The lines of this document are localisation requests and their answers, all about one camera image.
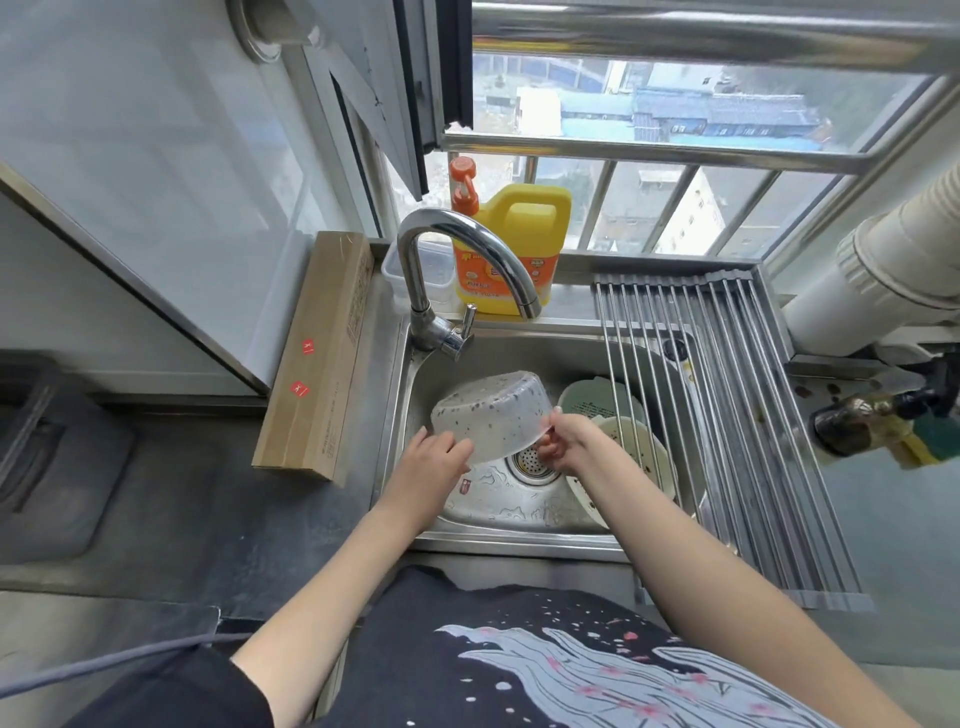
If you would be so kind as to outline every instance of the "transparent speckled bowl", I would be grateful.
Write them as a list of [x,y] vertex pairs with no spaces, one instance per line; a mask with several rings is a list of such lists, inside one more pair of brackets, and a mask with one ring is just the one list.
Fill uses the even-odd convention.
[[469,437],[468,464],[498,460],[529,448],[546,432],[542,417],[550,399],[533,372],[477,379],[437,402],[430,413],[434,432],[449,430],[458,441]]

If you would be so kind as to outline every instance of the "cable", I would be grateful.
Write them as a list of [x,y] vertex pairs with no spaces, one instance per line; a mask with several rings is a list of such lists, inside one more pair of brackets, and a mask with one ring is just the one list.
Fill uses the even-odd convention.
[[90,660],[81,660],[78,663],[69,665],[60,665],[59,667],[50,667],[49,669],[35,672],[26,677],[19,677],[6,684],[0,684],[0,700],[13,695],[20,695],[22,692],[36,690],[54,683],[61,683],[64,680],[70,680],[74,677],[89,675],[94,672],[101,672],[110,667],[123,665],[132,660],[139,660],[143,657],[157,655],[160,652],[171,652],[175,649],[185,649],[186,647],[196,647],[198,644],[213,643],[231,643],[246,640],[252,636],[251,633],[238,635],[194,635],[193,637],[181,637],[178,640],[167,640],[162,643],[142,644],[139,647],[113,652],[109,655],[101,655]]

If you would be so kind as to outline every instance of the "person's left hand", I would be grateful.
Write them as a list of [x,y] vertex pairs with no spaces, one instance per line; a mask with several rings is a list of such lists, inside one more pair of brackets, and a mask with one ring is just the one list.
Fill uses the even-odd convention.
[[460,476],[469,470],[473,443],[459,443],[452,432],[428,435],[421,427],[383,488],[375,508],[389,511],[393,519],[422,533],[444,510],[446,497]]

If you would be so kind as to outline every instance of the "drain pipe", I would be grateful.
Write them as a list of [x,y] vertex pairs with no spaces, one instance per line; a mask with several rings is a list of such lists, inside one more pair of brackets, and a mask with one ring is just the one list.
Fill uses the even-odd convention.
[[868,218],[783,308],[797,348],[846,356],[904,324],[960,312],[960,164],[917,197]]

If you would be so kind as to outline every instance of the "faucet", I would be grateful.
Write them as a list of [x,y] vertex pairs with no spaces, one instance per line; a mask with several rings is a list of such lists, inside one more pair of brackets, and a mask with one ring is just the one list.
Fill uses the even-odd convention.
[[420,235],[428,231],[456,238],[483,257],[503,276],[520,316],[524,319],[540,316],[542,306],[533,279],[505,242],[471,217],[440,207],[423,207],[407,215],[396,233],[396,249],[410,297],[410,338],[415,347],[425,352],[439,349],[456,361],[472,339],[470,330],[476,314],[476,306],[471,303],[458,330],[434,313],[426,296],[417,252]]

